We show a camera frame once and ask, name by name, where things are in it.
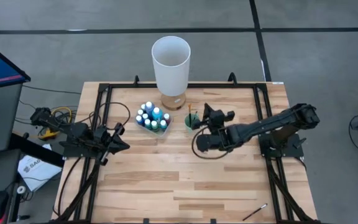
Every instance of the gray floor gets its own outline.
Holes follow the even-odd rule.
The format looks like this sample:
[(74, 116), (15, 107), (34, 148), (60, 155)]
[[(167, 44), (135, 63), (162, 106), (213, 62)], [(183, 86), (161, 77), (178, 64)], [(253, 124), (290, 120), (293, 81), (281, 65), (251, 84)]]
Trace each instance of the gray floor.
[[(358, 1), (257, 0), (262, 27), (358, 27)], [(243, 0), (0, 0), (0, 30), (156, 27), (252, 27)], [(254, 33), (173, 34), (192, 47), (190, 80), (264, 80)], [(153, 80), (152, 43), (162, 34), (0, 35), (0, 51), (25, 70), (30, 85), (81, 91), (85, 81)], [(264, 33), (273, 81), (286, 84), (290, 103), (311, 103), (319, 126), (302, 132), (319, 219), (358, 223), (358, 151), (347, 125), (358, 114), (358, 32)], [(76, 105), (79, 96), (23, 89), (34, 106)], [(32, 108), (19, 105), (17, 116)], [(37, 133), (15, 124), (19, 132)], [(358, 142), (358, 132), (354, 133)], [(32, 222), (50, 218), (58, 182), (21, 206)]]

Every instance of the paint bottle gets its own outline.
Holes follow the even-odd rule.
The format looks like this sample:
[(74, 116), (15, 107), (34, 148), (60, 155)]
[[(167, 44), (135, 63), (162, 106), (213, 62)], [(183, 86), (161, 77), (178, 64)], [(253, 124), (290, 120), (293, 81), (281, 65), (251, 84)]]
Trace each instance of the paint bottle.
[(152, 121), (152, 129), (154, 132), (158, 131), (158, 123), (156, 121)]
[(142, 116), (142, 115), (143, 115), (143, 113), (144, 113), (144, 112), (143, 112), (143, 110), (138, 110), (138, 111), (137, 111), (137, 115)]
[(161, 121), (162, 120), (162, 110), (158, 107), (154, 108), (153, 110), (153, 120), (154, 121)]
[(146, 113), (149, 115), (149, 118), (152, 117), (153, 110), (154, 110), (154, 104), (148, 101), (146, 103)]
[(140, 108), (143, 110), (144, 113), (146, 113), (146, 104), (142, 104)]
[(164, 114), (164, 121), (167, 122), (167, 126), (169, 125), (169, 123), (171, 122), (171, 117), (169, 116), (169, 114)]
[(165, 120), (160, 121), (160, 127), (162, 131), (167, 129), (167, 122)]
[(136, 123), (143, 126), (143, 118), (140, 115), (136, 116)]
[(149, 130), (152, 129), (152, 124), (151, 124), (149, 119), (144, 120), (144, 127), (149, 129)]
[(142, 117), (143, 117), (143, 120), (145, 121), (146, 119), (148, 119), (148, 118), (149, 118), (149, 115), (148, 115), (148, 114), (146, 114), (146, 113), (144, 113), (144, 114), (142, 115)]

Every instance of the wooden tabletop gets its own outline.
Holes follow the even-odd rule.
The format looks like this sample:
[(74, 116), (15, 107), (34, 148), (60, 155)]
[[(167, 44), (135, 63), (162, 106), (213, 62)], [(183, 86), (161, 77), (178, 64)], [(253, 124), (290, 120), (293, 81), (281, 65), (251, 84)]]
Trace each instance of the wooden tabletop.
[[(98, 82), (84, 84), (77, 121), (94, 110), (98, 85)], [(267, 86), (273, 114), (288, 108), (284, 85), (267, 83)], [(183, 122), (188, 103), (192, 104), (193, 112), (198, 111), (202, 116), (205, 102), (225, 113), (235, 111), (234, 120), (228, 124), (256, 121), (253, 91), (245, 88), (188, 88), (186, 97), (182, 109), (167, 111), (174, 117), (174, 122), (166, 138), (157, 139), (136, 126), (134, 116), (146, 101), (153, 101), (164, 110), (158, 89), (113, 89), (112, 101), (124, 103), (131, 111), (131, 119), (122, 136), (131, 148), (110, 154), (107, 165), (101, 167), (92, 222), (141, 223), (143, 218), (149, 218), (154, 223), (209, 223), (211, 218), (216, 218), (218, 223), (243, 223), (244, 217), (264, 203), (268, 203), (267, 207), (246, 222), (275, 221), (266, 165), (260, 155), (257, 137), (222, 159), (203, 160), (193, 155), (190, 145), (194, 133), (189, 134)], [(260, 100), (266, 118), (262, 93)], [(124, 122), (126, 118), (124, 107), (111, 105), (108, 127), (114, 127), (117, 121)], [(69, 159), (65, 163), (59, 192), (74, 161)], [(293, 158), (284, 158), (283, 163), (290, 193), (306, 214), (316, 218), (305, 168)], [(69, 177), (62, 208), (66, 208), (76, 195), (82, 169), (83, 159)], [(286, 218), (281, 193), (279, 196), (283, 218)], [(85, 195), (82, 218), (87, 203), (88, 195)]]

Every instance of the green cup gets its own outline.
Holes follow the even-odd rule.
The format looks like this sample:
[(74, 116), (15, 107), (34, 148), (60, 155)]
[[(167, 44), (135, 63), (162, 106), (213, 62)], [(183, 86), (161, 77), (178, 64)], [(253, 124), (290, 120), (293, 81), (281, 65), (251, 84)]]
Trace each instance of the green cup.
[(199, 121), (200, 119), (198, 117), (198, 114), (190, 114), (190, 116), (189, 115), (186, 116), (186, 118), (185, 118), (186, 129), (189, 133), (192, 133), (193, 130), (190, 127), (190, 117), (191, 117), (191, 126), (193, 126), (195, 121)]

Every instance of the wooden lamp base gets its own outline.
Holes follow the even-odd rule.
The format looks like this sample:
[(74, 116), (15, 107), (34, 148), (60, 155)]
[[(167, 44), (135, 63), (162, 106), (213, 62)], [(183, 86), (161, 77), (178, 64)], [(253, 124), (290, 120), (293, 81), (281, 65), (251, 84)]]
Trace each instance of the wooden lamp base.
[(179, 110), (186, 103), (185, 93), (179, 96), (166, 96), (161, 94), (161, 102), (168, 110)]

